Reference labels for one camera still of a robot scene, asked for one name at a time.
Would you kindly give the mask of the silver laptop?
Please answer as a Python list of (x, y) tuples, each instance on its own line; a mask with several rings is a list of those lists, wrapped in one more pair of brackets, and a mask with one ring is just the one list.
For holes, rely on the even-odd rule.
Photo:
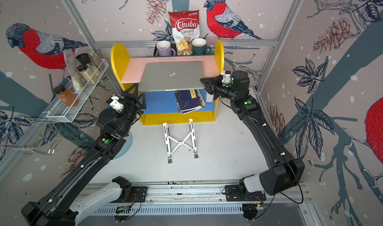
[(204, 78), (201, 61), (148, 63), (138, 89), (141, 92), (201, 89), (201, 78)]

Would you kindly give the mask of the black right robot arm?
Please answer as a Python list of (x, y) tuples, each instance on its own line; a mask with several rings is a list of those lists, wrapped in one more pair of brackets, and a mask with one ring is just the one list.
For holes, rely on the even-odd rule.
[(202, 78), (200, 81), (214, 99), (230, 100), (232, 111), (250, 130), (265, 157), (268, 170), (242, 178), (237, 186), (240, 197), (251, 200), (255, 197), (255, 192), (264, 191), (275, 195), (298, 186), (305, 165), (282, 146), (267, 123), (260, 104), (249, 93), (250, 80), (247, 72), (225, 71), (222, 75)]

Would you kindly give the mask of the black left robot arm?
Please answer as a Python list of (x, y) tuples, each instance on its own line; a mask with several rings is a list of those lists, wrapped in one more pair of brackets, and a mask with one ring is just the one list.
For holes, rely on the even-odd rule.
[(131, 183), (121, 176), (96, 193), (81, 200), (77, 198), (93, 177), (120, 152), (137, 116), (146, 109), (145, 94), (138, 93), (138, 84), (133, 84), (120, 96), (112, 96), (107, 102), (109, 107), (101, 112), (96, 122), (101, 134), (92, 149), (51, 192), (22, 208), (30, 226), (76, 226), (109, 202), (133, 198)]

